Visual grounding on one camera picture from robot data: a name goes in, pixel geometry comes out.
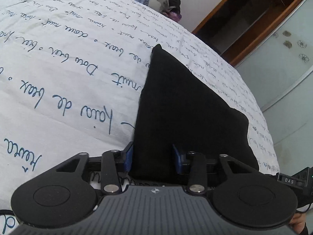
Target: circular black pad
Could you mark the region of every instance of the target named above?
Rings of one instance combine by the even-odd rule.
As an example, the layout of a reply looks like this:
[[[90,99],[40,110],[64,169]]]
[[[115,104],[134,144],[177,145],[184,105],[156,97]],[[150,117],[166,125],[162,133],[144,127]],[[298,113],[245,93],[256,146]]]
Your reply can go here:
[[[34,193],[34,200],[44,207],[53,207],[65,203],[71,193],[68,189],[59,185],[47,185]]]
[[[58,228],[88,216],[97,197],[90,184],[67,172],[47,172],[15,190],[11,206],[16,218],[38,228]]]
[[[223,217],[251,228],[288,223],[298,204],[289,187],[262,174],[232,176],[214,190],[212,201]]]

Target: wooden frame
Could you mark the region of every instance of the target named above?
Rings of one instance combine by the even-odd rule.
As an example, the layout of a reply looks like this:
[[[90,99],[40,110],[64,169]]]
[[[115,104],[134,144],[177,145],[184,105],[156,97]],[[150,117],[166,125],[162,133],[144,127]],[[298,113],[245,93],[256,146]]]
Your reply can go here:
[[[290,4],[252,43],[250,43],[249,46],[232,59],[229,64],[236,66],[241,62],[241,60],[253,51],[271,32],[273,32],[302,1],[303,0],[294,0],[294,2]]]
[[[192,31],[193,34],[196,34],[211,17],[213,17],[218,10],[224,5],[228,0],[222,0],[206,17],[202,20],[202,22]]]

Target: cable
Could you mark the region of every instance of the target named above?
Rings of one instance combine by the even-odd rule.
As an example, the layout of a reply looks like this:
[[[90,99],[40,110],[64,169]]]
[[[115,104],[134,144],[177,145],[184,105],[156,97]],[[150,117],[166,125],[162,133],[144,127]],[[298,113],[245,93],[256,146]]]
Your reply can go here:
[[[306,211],[298,211],[298,210],[297,210],[296,213],[305,214],[305,213],[308,212],[309,209],[311,208],[311,204],[312,204],[312,203],[309,204],[309,207],[306,209]]]
[[[9,215],[9,216],[15,216],[12,210],[8,210],[8,209],[1,209],[0,210],[0,216],[3,215]]]

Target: black device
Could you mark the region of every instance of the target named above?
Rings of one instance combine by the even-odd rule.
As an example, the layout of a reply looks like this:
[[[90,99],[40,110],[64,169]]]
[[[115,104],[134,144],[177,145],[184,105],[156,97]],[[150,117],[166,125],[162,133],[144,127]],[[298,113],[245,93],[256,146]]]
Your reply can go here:
[[[298,205],[291,187],[312,192],[310,168],[295,177],[267,176],[227,155],[207,160],[175,146],[186,186],[128,185],[123,192],[118,174],[130,170],[132,152],[131,142],[101,157],[79,153],[21,185],[11,199],[20,225],[11,234],[291,235],[287,224]],[[101,190],[89,183],[95,172]]]

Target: white bedsheet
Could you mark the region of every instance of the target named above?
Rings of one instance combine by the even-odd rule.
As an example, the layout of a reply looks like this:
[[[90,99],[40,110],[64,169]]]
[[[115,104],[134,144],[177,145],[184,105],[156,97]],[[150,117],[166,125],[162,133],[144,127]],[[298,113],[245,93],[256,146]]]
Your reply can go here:
[[[0,209],[19,185],[65,159],[132,140],[158,43],[247,116],[260,171],[279,170],[240,75],[179,24],[133,0],[0,0]]]

